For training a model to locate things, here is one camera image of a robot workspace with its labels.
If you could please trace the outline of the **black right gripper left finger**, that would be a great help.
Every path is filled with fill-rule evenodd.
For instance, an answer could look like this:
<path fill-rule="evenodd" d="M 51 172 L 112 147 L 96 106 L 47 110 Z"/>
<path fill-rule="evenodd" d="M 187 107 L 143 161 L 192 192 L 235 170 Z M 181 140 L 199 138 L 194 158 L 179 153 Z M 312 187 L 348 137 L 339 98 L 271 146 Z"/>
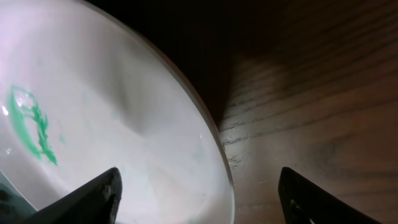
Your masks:
<path fill-rule="evenodd" d="M 114 224 L 122 190 L 120 171 L 113 167 L 31 215 L 23 224 Z"/>

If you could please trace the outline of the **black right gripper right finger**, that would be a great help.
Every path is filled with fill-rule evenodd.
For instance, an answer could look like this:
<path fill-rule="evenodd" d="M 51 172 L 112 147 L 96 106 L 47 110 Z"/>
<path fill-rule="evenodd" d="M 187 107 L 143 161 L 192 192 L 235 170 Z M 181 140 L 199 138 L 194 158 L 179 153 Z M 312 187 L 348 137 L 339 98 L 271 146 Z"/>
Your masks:
<path fill-rule="evenodd" d="M 281 170 L 278 192 L 286 224 L 379 224 L 289 167 Z"/>

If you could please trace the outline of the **white plate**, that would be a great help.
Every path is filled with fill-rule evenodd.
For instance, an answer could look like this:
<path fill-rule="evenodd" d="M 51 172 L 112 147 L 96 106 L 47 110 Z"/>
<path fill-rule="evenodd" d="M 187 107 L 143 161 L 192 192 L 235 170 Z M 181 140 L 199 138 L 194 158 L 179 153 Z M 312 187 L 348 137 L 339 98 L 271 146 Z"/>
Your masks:
<path fill-rule="evenodd" d="M 117 223 L 232 223 L 218 133 L 183 74 L 83 1 L 1 2 L 1 177 L 36 210 L 110 168 Z"/>

